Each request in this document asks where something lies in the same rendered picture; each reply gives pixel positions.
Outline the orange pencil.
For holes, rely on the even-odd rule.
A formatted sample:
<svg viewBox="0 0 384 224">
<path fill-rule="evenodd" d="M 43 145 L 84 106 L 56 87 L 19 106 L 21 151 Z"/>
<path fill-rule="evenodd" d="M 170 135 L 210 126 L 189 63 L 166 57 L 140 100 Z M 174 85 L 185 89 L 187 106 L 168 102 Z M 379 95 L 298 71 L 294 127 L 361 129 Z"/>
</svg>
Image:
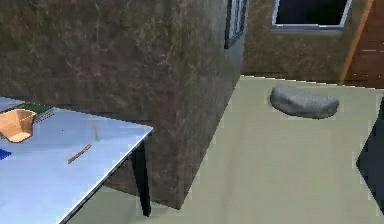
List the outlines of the orange pencil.
<svg viewBox="0 0 384 224">
<path fill-rule="evenodd" d="M 93 131 L 94 131 L 94 137 L 95 137 L 95 140 L 96 140 L 96 141 L 99 141 L 98 130 L 97 130 L 97 127 L 95 126 L 94 119 L 91 118 L 91 119 L 90 119 L 90 122 L 91 122 L 92 129 L 93 129 Z"/>
</svg>

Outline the grey floor cushion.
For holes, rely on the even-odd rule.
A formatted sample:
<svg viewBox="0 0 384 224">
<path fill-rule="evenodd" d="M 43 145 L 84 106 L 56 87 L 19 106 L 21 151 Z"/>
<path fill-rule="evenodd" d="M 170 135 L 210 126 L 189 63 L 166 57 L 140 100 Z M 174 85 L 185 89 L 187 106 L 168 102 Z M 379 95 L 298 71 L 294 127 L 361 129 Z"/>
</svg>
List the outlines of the grey floor cushion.
<svg viewBox="0 0 384 224">
<path fill-rule="evenodd" d="M 275 86 L 270 93 L 270 104 L 277 110 L 296 117 L 325 119 L 339 107 L 336 97 L 318 95 L 291 86 Z"/>
</svg>

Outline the brown pencil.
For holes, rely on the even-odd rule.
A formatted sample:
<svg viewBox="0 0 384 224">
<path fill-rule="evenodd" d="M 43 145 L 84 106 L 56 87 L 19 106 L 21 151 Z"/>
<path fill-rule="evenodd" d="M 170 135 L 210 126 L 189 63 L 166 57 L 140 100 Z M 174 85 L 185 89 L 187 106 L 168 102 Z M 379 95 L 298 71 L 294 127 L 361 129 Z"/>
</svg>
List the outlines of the brown pencil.
<svg viewBox="0 0 384 224">
<path fill-rule="evenodd" d="M 86 151 L 88 151 L 91 147 L 92 147 L 92 144 L 87 144 L 81 151 L 79 151 L 74 156 L 69 158 L 67 163 L 71 164 L 73 161 L 75 161 L 77 158 L 79 158 L 81 155 L 83 155 Z"/>
</svg>

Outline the green spiral notebook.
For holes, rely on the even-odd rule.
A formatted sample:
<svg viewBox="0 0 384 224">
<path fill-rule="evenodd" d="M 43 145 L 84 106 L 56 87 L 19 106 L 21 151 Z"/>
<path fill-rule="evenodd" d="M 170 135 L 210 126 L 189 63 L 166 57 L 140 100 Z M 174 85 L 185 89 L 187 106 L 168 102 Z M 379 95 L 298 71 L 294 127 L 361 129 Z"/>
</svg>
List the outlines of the green spiral notebook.
<svg viewBox="0 0 384 224">
<path fill-rule="evenodd" d="M 15 106 L 15 109 L 26 109 L 36 113 L 34 121 L 41 122 L 54 114 L 53 107 L 46 104 L 24 102 Z"/>
</svg>

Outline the white framed window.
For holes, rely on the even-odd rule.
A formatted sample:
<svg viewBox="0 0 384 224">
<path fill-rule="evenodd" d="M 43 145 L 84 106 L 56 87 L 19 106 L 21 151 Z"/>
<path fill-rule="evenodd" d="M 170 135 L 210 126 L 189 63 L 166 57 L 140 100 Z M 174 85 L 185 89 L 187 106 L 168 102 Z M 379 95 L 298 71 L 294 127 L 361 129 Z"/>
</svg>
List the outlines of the white framed window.
<svg viewBox="0 0 384 224">
<path fill-rule="evenodd" d="M 276 30 L 342 30 L 352 0 L 274 0 L 271 25 Z"/>
</svg>

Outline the pale blue table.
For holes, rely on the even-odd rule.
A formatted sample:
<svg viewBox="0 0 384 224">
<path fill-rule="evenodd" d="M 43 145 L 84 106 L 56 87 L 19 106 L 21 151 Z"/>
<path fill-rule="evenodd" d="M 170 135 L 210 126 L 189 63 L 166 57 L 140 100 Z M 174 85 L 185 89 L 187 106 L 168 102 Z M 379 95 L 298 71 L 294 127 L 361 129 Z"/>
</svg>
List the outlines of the pale blue table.
<svg viewBox="0 0 384 224">
<path fill-rule="evenodd" d="M 98 130 L 95 140 L 90 119 Z M 0 139 L 0 224 L 65 224 L 129 159 L 142 213 L 151 213 L 144 141 L 150 126 L 55 108 L 22 143 Z M 92 147 L 68 164 L 87 144 Z"/>
</svg>

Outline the brown wooden door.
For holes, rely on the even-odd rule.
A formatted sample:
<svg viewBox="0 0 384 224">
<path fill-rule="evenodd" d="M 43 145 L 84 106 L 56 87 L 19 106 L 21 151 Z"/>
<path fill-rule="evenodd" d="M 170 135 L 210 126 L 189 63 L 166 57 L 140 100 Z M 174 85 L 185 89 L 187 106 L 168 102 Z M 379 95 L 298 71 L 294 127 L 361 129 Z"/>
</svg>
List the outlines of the brown wooden door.
<svg viewBox="0 0 384 224">
<path fill-rule="evenodd" d="M 384 0 L 365 0 L 338 84 L 384 89 Z"/>
</svg>

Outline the black furniture piece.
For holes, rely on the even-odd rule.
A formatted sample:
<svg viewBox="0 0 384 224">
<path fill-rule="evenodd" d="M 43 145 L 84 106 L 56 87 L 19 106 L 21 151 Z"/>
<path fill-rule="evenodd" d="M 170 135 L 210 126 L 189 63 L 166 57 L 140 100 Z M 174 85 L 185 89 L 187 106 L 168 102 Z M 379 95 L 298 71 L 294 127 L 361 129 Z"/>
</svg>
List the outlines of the black furniture piece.
<svg viewBox="0 0 384 224">
<path fill-rule="evenodd" d="M 384 96 L 380 102 L 377 119 L 356 165 L 384 215 Z"/>
</svg>

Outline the dark framed wall picture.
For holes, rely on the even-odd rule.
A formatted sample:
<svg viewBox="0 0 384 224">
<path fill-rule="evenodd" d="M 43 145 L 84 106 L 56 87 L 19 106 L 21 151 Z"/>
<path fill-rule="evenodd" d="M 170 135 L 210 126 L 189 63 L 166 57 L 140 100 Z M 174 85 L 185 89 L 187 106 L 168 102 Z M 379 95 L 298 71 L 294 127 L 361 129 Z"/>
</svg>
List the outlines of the dark framed wall picture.
<svg viewBox="0 0 384 224">
<path fill-rule="evenodd" d="M 248 0 L 228 0 L 225 43 L 224 48 L 229 49 L 243 34 Z"/>
</svg>

